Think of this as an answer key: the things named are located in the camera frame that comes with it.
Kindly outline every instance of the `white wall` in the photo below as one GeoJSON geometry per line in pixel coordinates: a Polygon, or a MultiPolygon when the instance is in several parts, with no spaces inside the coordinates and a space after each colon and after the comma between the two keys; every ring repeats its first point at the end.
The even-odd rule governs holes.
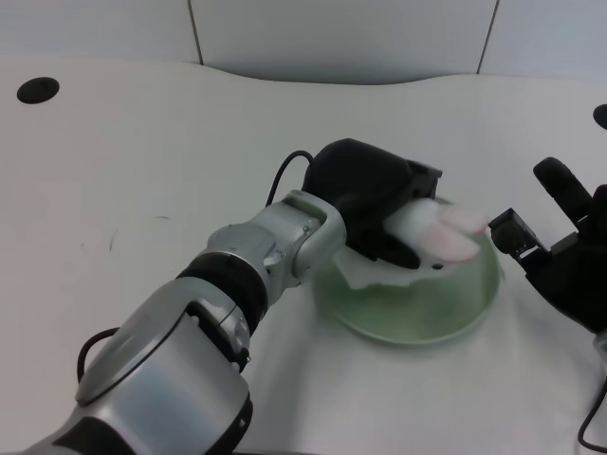
{"type": "Polygon", "coordinates": [[[494,8],[495,0],[193,0],[205,64],[335,83],[475,73],[494,8]]]}
{"type": "Polygon", "coordinates": [[[187,0],[0,0],[0,55],[198,62],[187,0]]]}
{"type": "Polygon", "coordinates": [[[607,82],[606,36],[605,0],[502,0],[481,73],[607,82]]]}

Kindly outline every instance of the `white plush toy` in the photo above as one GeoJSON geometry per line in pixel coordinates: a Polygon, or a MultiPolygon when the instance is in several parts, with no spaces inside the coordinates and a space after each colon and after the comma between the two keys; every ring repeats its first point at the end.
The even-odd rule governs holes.
{"type": "Polygon", "coordinates": [[[345,246],[334,261],[352,289],[373,284],[408,286],[450,275],[480,252],[469,236],[485,232],[487,217],[433,199],[418,199],[389,216],[383,226],[417,254],[421,265],[412,270],[381,259],[371,261],[345,246]]]}

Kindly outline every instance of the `white table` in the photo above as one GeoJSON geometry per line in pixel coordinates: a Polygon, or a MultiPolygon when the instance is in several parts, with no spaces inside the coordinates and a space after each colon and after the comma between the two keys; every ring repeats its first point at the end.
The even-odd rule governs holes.
{"type": "MultiPolygon", "coordinates": [[[[92,60],[0,70],[0,450],[63,422],[82,343],[120,325],[215,229],[255,214],[293,150],[354,137],[426,162],[445,172],[442,194],[489,216],[515,207],[547,244],[572,227],[532,167],[553,155],[591,190],[607,181],[607,131],[592,119],[607,86],[479,76],[336,86],[92,60]],[[60,82],[57,97],[17,101],[38,76],[60,82]]],[[[279,193],[303,172],[294,162],[279,193]]],[[[602,379],[592,336],[503,265],[487,319],[425,349],[359,337],[305,288],[288,291],[253,337],[242,447],[586,453],[575,435],[602,379]]],[[[603,410],[593,428],[605,426],[603,410]]],[[[588,433],[607,444],[604,430],[588,433]]]]}

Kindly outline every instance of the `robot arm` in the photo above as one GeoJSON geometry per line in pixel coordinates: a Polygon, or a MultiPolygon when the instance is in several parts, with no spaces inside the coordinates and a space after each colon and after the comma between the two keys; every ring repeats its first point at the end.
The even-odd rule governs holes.
{"type": "Polygon", "coordinates": [[[84,373],[67,422],[26,455],[230,454],[252,415],[241,376],[269,306],[344,244],[418,268],[382,220],[434,197],[441,172],[345,139],[292,191],[207,248],[120,327],[84,373]]]}
{"type": "Polygon", "coordinates": [[[576,232],[548,249],[508,209],[489,223],[493,243],[519,263],[552,306],[597,335],[599,353],[607,361],[607,185],[591,196],[556,158],[545,159],[533,172],[576,232]]]}
{"type": "Polygon", "coordinates": [[[25,453],[232,453],[252,415],[250,335],[345,238],[338,211],[301,191],[216,231],[105,345],[65,425],[25,453]]]}

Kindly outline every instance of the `black circular hole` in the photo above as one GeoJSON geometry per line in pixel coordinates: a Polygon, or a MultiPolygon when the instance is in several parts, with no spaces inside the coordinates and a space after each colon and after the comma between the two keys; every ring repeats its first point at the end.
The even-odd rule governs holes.
{"type": "Polygon", "coordinates": [[[603,130],[607,130],[607,104],[601,104],[601,106],[595,109],[592,117],[595,118],[595,122],[598,126],[603,130]]]}
{"type": "Polygon", "coordinates": [[[17,99],[25,104],[38,104],[53,98],[59,92],[59,83],[53,78],[27,81],[17,90],[17,99]]]}

